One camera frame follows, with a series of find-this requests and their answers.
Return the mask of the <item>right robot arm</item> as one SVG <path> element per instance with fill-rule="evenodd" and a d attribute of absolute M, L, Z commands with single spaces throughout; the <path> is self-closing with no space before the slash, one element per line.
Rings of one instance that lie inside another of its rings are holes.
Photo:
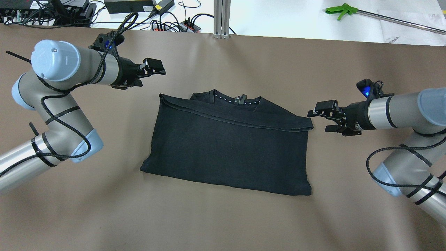
<path fill-rule="evenodd" d="M 377 84 L 360 84 L 365 101 L 339 107 L 336 100 L 317 102 L 308 117 L 334 121 L 326 132 L 343 136 L 364 130 L 411 128 L 400 145 L 372 152 L 366 160 L 370 176 L 390 195 L 404 195 L 441 224 L 445 224 L 445 174 L 430 167 L 445 155 L 445 88 L 406 95 L 384 94 Z"/>

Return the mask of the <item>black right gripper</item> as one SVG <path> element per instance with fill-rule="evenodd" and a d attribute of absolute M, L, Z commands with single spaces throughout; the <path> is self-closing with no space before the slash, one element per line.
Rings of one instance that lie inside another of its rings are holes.
<path fill-rule="evenodd" d="M 328 100 L 317 102 L 313 110 L 309 110 L 307 117 L 321 116 L 325 119 L 334 121 L 336 125 L 328 125 L 325 132 L 336 132 L 343 136 L 361 135 L 363 129 L 360 127 L 359 120 L 363 119 L 361 115 L 364 111 L 365 101 L 355 102 L 347 107 L 339 107 L 337 100 Z"/>

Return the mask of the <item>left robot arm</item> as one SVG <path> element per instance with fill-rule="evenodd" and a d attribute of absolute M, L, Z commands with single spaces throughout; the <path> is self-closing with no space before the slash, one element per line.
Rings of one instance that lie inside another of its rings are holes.
<path fill-rule="evenodd" d="M 71 95 L 77 84 L 125 90 L 142 86 L 141 78 L 166 74 L 160 60 L 146 58 L 136 64 L 120 57 L 116 47 L 102 38 L 89 48 L 53 40 L 35 45 L 32 70 L 18 78 L 11 93 L 17 104 L 37 111 L 49 129 L 1 155 L 1 195 L 66 159 L 78 163 L 103 148 L 97 130 Z"/>

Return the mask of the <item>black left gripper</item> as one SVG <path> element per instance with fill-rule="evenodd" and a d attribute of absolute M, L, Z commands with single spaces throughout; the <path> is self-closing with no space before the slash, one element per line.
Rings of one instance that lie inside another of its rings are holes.
<path fill-rule="evenodd" d="M 166 71 L 159 59 L 145 58 L 141 64 L 136 64 L 127 58 L 118 59 L 118 76 L 112 83 L 112 88 L 126 90 L 131 87 L 142 87 L 141 78 L 152 75 L 165 75 Z"/>

